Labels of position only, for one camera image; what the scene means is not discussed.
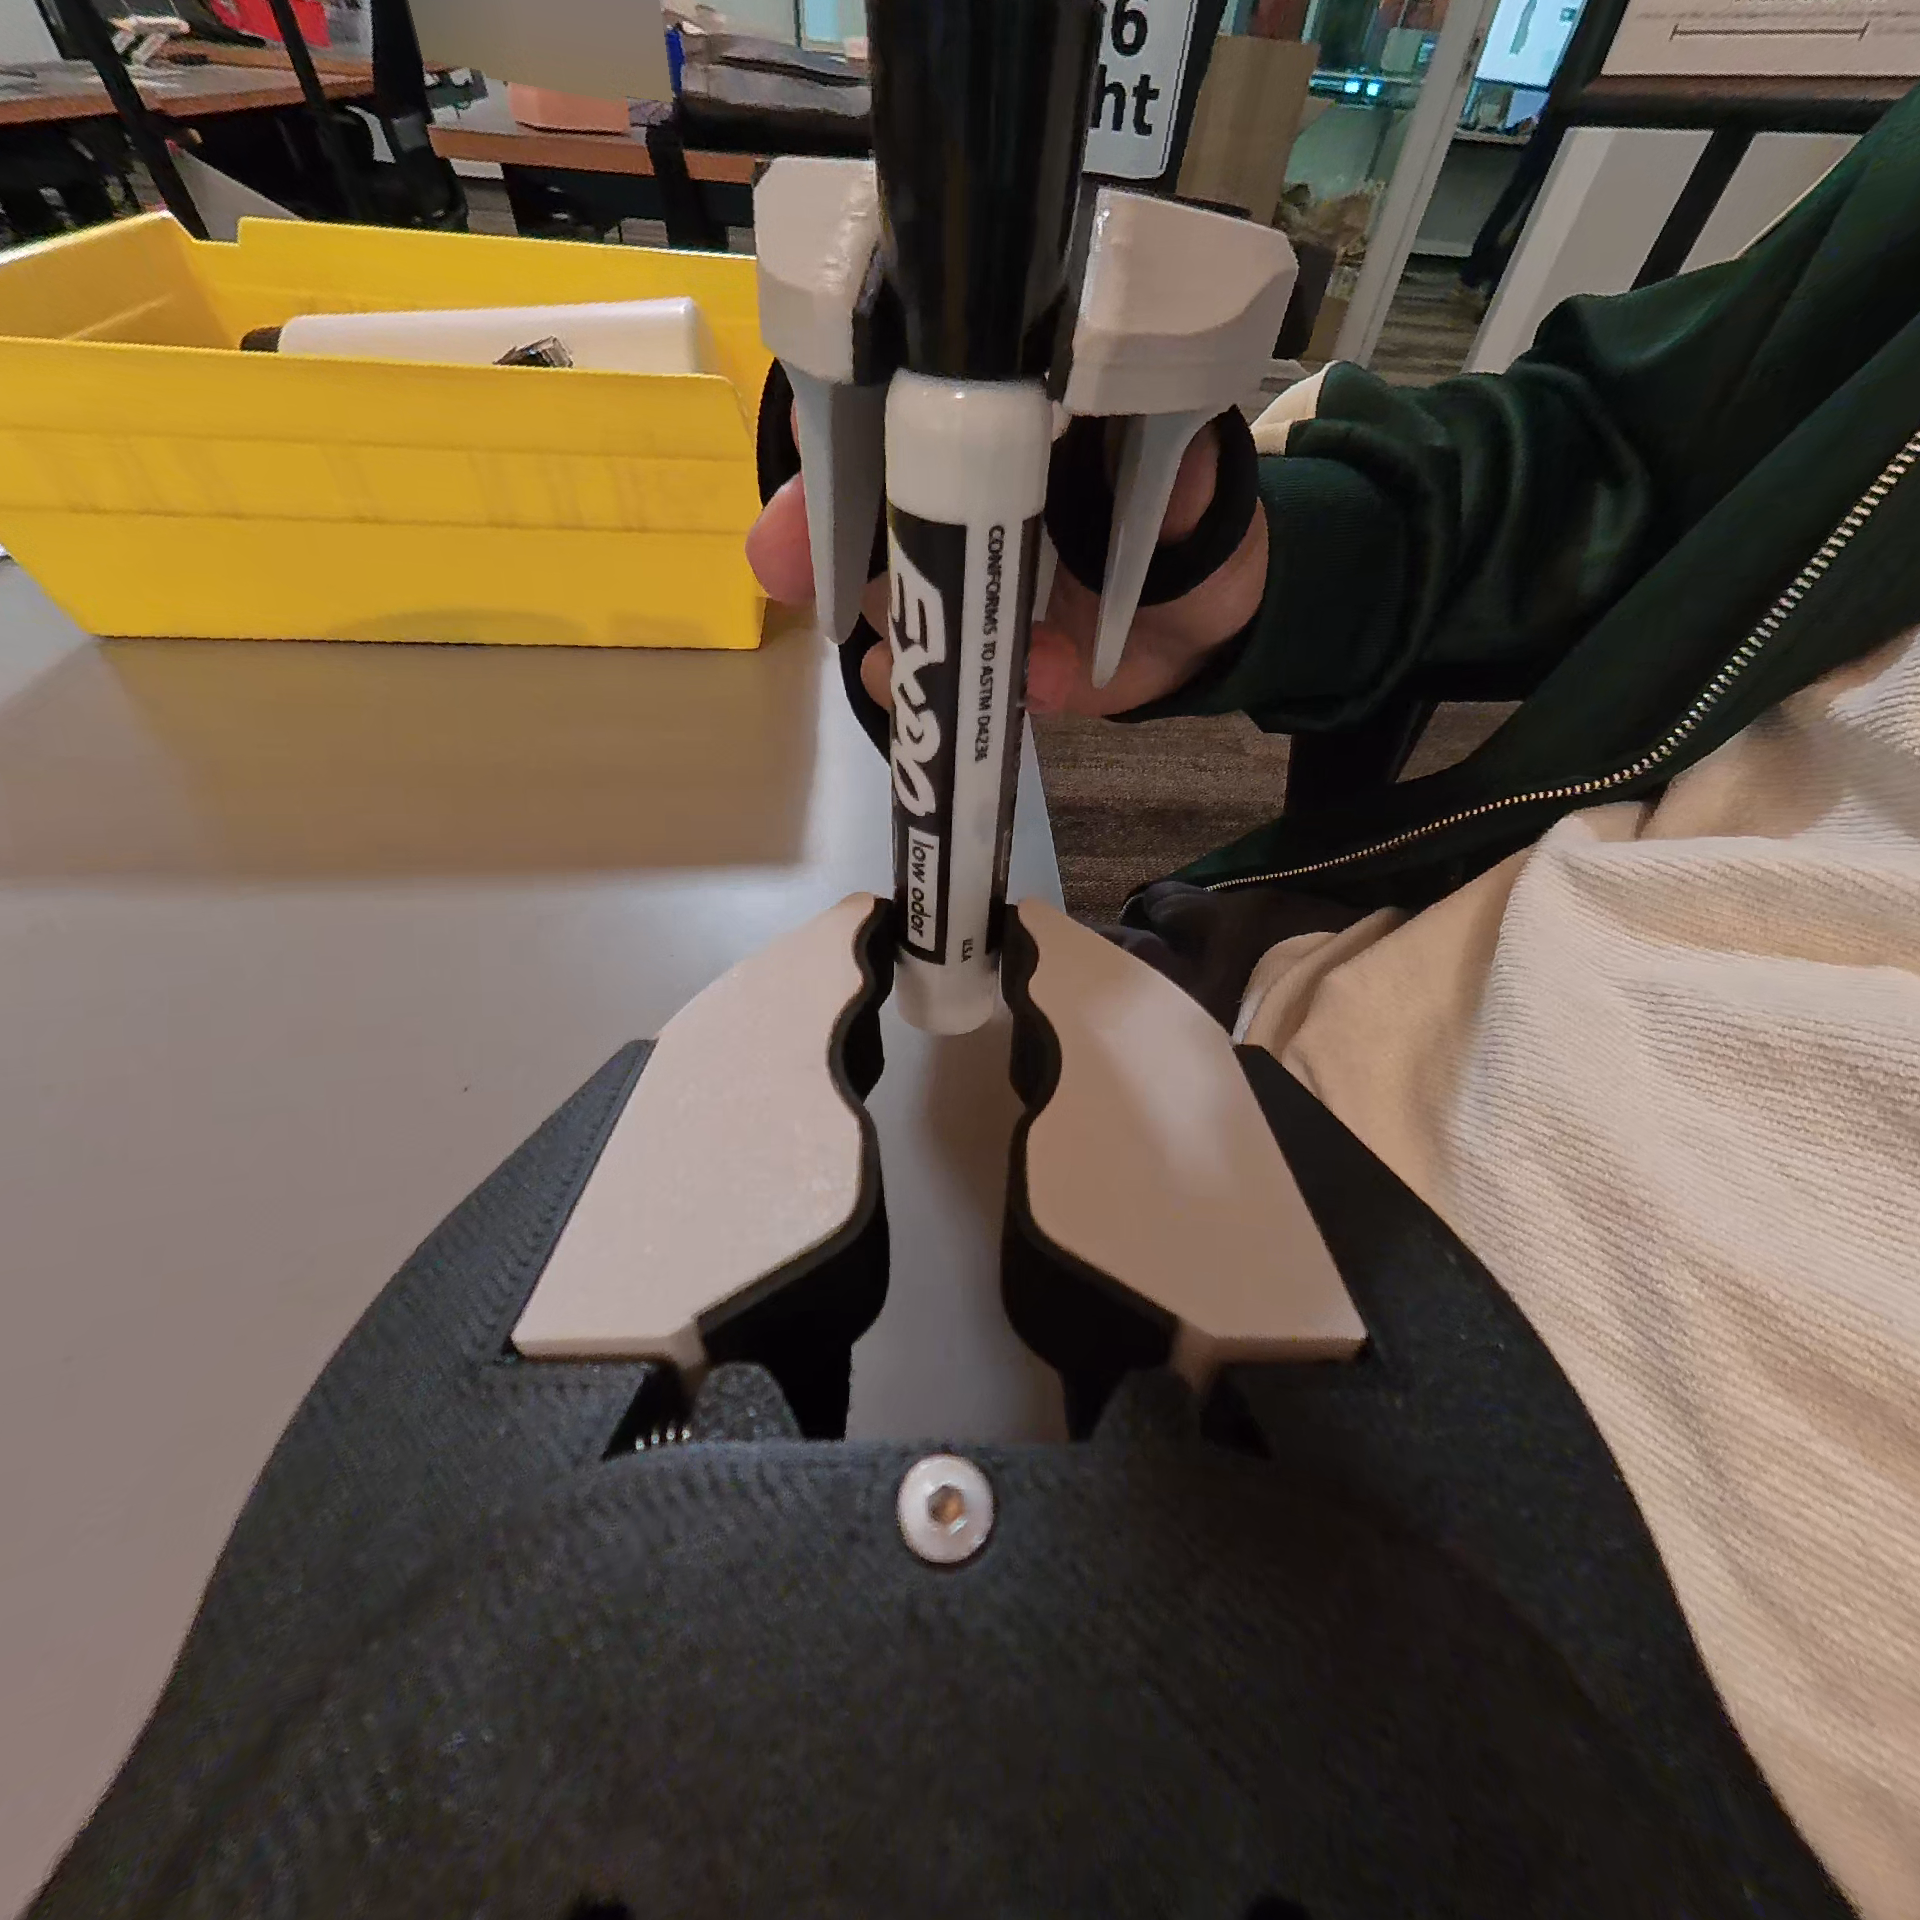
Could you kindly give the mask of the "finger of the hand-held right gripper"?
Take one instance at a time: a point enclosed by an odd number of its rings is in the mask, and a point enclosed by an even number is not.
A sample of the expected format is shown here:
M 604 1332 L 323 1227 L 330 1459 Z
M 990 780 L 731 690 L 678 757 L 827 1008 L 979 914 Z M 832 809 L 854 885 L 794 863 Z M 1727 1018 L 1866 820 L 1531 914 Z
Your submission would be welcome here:
M 1064 382 L 1067 418 L 1119 425 L 1094 689 L 1123 658 L 1182 452 L 1265 373 L 1294 276 L 1275 225 L 1118 185 L 1094 193 Z
M 877 260 L 873 164 L 781 156 L 764 166 L 753 185 L 759 328 L 787 399 L 764 394 L 759 420 L 794 431 L 801 468 L 753 524 L 753 578 L 781 604 L 811 592 L 827 645 L 858 630 L 879 524 L 889 377 L 858 343 L 858 313 L 879 290 Z

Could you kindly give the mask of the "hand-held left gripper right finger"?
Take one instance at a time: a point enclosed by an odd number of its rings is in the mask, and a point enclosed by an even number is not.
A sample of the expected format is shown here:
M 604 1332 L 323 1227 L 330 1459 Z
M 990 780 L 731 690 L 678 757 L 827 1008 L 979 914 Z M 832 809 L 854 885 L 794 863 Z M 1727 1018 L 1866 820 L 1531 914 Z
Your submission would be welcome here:
M 1245 1058 L 1178 983 L 1059 906 L 1001 927 L 1020 1121 L 1001 1304 L 1064 1387 L 1347 1360 L 1363 1328 Z

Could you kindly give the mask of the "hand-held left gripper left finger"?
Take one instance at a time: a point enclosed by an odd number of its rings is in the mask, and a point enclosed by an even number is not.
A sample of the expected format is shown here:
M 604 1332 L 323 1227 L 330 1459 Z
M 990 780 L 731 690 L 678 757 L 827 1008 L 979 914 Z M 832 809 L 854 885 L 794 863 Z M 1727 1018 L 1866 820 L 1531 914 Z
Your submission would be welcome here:
M 646 1045 L 512 1323 L 532 1360 L 753 1360 L 852 1387 L 889 1293 L 870 1095 L 889 904 L 852 891 L 695 995 Z

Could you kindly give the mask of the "black dry erase marker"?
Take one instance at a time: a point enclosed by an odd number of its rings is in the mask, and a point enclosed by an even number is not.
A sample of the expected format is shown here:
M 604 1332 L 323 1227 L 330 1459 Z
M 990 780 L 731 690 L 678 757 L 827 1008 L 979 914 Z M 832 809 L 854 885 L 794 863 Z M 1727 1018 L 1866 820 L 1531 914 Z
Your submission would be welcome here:
M 873 2 L 895 325 L 882 399 L 895 995 L 993 1015 L 1020 673 L 1097 2 Z

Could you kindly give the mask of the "yellow plastic bin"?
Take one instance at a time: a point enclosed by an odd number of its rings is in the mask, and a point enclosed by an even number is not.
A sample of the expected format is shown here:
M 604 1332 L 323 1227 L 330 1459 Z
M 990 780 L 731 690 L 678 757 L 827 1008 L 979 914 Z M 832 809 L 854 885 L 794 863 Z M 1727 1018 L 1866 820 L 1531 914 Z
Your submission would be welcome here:
M 305 313 L 686 297 L 704 373 L 242 352 Z M 2 253 L 2 552 L 104 639 L 753 651 L 753 260 L 171 213 Z

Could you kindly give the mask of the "person's right forearm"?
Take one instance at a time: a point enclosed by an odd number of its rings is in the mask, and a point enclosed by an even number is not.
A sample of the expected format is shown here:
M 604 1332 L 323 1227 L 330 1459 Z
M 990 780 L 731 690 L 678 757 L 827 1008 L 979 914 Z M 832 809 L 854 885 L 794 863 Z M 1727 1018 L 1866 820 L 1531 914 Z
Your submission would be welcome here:
M 1131 714 L 1323 729 L 1425 669 L 1543 678 L 1656 600 L 1678 604 L 1656 626 L 1727 637 L 1843 513 L 1874 430 L 1811 420 L 1900 328 L 1858 286 L 1705 270 L 1566 304 L 1504 373 L 1335 365 L 1281 452 L 1252 446 L 1261 609 Z

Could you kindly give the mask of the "wooden office desk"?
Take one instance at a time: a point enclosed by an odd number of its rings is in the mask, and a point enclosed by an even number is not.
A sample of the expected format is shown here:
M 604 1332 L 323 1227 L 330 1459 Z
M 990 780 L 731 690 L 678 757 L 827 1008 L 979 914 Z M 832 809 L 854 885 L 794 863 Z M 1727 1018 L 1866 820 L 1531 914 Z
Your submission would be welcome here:
M 284 48 L 236 48 L 186 39 L 134 68 L 141 105 L 166 123 L 300 108 L 300 79 Z M 2 130 L 110 123 L 115 105 L 101 71 L 85 60 L 7 60 Z
M 452 164 L 491 164 L 561 175 L 654 179 L 662 156 L 679 156 L 685 175 L 705 185 L 753 185 L 759 153 L 716 153 L 679 135 L 678 126 L 630 126 L 630 133 L 524 130 L 524 126 L 427 126 L 431 147 Z

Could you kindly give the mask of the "grey desk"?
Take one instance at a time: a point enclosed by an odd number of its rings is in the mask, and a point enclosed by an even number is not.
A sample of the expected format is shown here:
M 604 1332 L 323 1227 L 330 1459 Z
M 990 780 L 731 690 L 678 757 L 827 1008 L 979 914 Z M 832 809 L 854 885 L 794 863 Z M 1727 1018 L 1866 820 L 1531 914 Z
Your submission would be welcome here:
M 2 567 L 2 1915 L 422 1234 L 879 878 L 807 613 L 743 653 L 104 645 Z

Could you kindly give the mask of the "person's right hand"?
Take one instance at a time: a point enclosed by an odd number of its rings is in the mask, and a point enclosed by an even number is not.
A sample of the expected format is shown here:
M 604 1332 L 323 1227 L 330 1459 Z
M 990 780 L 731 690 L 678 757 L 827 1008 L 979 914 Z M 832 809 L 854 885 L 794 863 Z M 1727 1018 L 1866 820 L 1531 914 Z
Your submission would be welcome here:
M 1146 589 L 1178 586 L 1182 592 L 1138 594 L 1123 653 L 1108 685 L 1091 679 L 1097 592 L 1097 555 L 1114 516 L 1118 420 L 1080 418 L 1054 452 L 1046 473 L 1046 534 L 1064 534 L 1046 609 L 1027 639 L 1025 701 L 1034 714 L 1123 717 L 1171 699 L 1251 626 L 1265 594 L 1265 507 L 1256 493 L 1256 456 L 1239 412 L 1204 420 L 1186 444 Z M 762 502 L 747 534 L 747 567 L 774 604 L 799 605 L 812 592 L 807 497 L 791 473 Z M 848 701 L 877 746 L 892 726 L 892 653 L 889 589 L 873 578 L 860 594 L 860 621 L 838 651 Z

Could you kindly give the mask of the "brown cardboard box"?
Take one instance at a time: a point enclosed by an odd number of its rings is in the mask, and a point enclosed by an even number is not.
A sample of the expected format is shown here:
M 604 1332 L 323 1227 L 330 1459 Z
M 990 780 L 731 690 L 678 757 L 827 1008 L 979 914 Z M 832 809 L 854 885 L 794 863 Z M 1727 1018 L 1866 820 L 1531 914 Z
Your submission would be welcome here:
M 1316 60 L 1313 39 L 1214 38 L 1177 197 L 1271 225 Z

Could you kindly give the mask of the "white knit shirt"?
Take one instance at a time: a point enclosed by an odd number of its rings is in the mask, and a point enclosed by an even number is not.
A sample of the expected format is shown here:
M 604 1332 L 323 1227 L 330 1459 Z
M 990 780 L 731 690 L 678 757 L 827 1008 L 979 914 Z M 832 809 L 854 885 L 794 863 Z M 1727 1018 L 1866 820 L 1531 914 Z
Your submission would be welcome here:
M 1525 1309 L 1767 1787 L 1917 1915 L 1917 632 L 1654 804 L 1281 941 L 1236 1041 Z

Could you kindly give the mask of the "black metal stand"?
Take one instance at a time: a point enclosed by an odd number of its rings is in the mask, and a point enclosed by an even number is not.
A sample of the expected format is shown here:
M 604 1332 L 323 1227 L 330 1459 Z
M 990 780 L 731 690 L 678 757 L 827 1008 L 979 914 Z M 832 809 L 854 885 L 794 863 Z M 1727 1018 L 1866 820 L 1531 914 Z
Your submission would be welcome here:
M 115 38 L 94 2 L 52 2 L 52 13 L 59 17 L 59 34 L 65 38 L 65 44 L 94 71 L 108 105 L 118 113 L 123 133 L 128 135 L 128 147 L 152 179 L 163 208 L 193 239 L 212 239 L 202 213 L 178 175 L 159 118 L 145 108 L 138 80 L 124 60 L 115 53 Z

